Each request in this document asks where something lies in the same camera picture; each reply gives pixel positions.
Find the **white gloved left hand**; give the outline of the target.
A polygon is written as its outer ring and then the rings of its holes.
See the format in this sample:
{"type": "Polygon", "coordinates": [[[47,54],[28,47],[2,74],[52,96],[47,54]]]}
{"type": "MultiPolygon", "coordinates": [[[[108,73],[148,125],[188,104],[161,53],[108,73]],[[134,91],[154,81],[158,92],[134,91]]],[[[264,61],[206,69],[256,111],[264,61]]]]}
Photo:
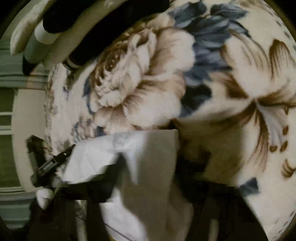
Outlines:
{"type": "Polygon", "coordinates": [[[37,190],[36,200],[39,207],[43,210],[47,208],[49,203],[53,200],[61,186],[63,185],[63,180],[60,176],[54,176],[51,183],[37,190]]]}

